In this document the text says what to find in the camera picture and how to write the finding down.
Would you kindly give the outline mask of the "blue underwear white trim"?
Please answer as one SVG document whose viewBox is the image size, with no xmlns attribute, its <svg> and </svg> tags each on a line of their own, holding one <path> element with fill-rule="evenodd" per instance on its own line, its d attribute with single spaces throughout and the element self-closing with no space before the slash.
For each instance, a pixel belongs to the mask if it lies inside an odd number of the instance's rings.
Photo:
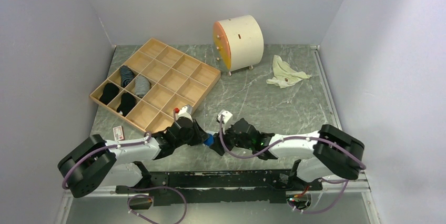
<svg viewBox="0 0 446 224">
<path fill-rule="evenodd" d="M 218 136 L 218 132 L 206 130 L 206 134 L 208 135 L 207 139 L 203 142 L 203 144 L 207 147 L 211 147 L 215 142 L 215 136 Z"/>
</svg>

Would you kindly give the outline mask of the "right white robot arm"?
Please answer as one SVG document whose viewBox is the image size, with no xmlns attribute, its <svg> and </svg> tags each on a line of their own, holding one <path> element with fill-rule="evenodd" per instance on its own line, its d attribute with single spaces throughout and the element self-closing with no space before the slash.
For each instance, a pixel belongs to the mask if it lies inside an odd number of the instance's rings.
<svg viewBox="0 0 446 224">
<path fill-rule="evenodd" d="M 294 189 L 301 190 L 308 183 L 331 175 L 356 180 L 359 172 L 366 169 L 362 162 L 364 143 L 333 125 L 324 124 L 307 134 L 281 135 L 261 133 L 244 119 L 233 125 L 230 120 L 228 115 L 217 118 L 217 149 L 239 159 L 296 157 L 297 164 L 289 175 Z"/>
</svg>

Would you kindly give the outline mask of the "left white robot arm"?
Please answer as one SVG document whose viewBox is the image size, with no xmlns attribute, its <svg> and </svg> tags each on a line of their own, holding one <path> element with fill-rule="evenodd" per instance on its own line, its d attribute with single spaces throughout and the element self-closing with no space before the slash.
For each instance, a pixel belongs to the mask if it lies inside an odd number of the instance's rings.
<svg viewBox="0 0 446 224">
<path fill-rule="evenodd" d="M 100 186 L 132 187 L 145 192 L 150 187 L 148 171 L 142 162 L 170 156 L 183 146 L 214 143 L 195 119 L 180 117 L 165 130 L 146 132 L 134 140 L 104 140 L 101 135 L 88 137 L 57 165 L 63 176 L 62 188 L 75 198 L 84 197 Z"/>
</svg>

